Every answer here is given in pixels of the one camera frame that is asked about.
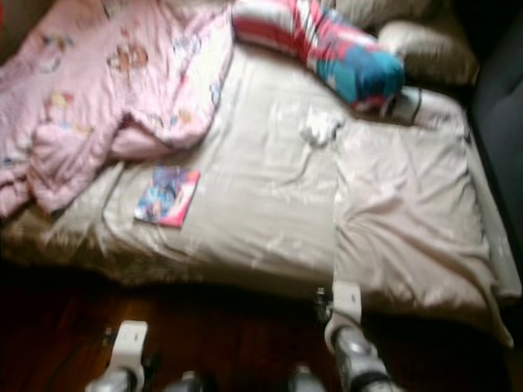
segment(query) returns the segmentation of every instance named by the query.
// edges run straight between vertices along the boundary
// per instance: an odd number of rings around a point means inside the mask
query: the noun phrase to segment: dark wall
[[[472,49],[483,62],[523,9],[523,0],[455,0]]]

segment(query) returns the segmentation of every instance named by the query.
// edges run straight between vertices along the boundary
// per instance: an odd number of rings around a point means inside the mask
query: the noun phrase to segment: book cover
[[[134,216],[139,221],[181,227],[196,191],[199,171],[157,166],[150,184],[138,202]]]

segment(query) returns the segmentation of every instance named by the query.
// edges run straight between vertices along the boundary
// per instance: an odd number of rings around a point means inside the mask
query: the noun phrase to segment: pillow
[[[401,56],[406,73],[420,82],[453,86],[475,82],[479,63],[451,9],[424,22],[389,22],[380,30],[378,42]]]
[[[353,109],[380,108],[404,81],[401,61],[316,0],[239,0],[236,37],[296,56]]]
[[[465,109],[452,98],[419,87],[403,87],[382,111],[386,121],[468,138]]]
[[[337,0],[336,10],[352,25],[367,29],[394,19],[434,15],[441,0]]]

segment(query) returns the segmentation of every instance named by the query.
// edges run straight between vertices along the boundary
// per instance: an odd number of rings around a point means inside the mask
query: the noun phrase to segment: white bracket
[[[136,392],[141,392],[145,383],[141,355],[144,349],[148,326],[145,321],[125,320],[120,324],[114,341],[111,362],[107,371],[125,368],[136,376]]]
[[[342,327],[361,330],[361,290],[355,283],[338,281],[333,284],[333,314],[325,326],[325,343],[334,354],[333,338]]]

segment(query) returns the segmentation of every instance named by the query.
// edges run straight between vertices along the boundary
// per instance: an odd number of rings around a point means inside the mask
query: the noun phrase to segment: mattress
[[[438,100],[436,107],[441,109]],[[2,258],[96,270],[130,286],[224,283],[311,296],[333,281],[338,180],[336,144],[315,148],[300,137],[311,109],[342,115],[338,132],[350,131],[356,121],[300,64],[237,45],[208,136],[197,148],[163,160],[202,172],[182,229],[133,219],[155,163],[115,163],[54,220],[28,206],[7,222]],[[465,123],[461,109],[432,117],[421,110],[419,116]],[[467,157],[485,212],[496,295],[509,301],[521,294],[521,282],[473,143]]]

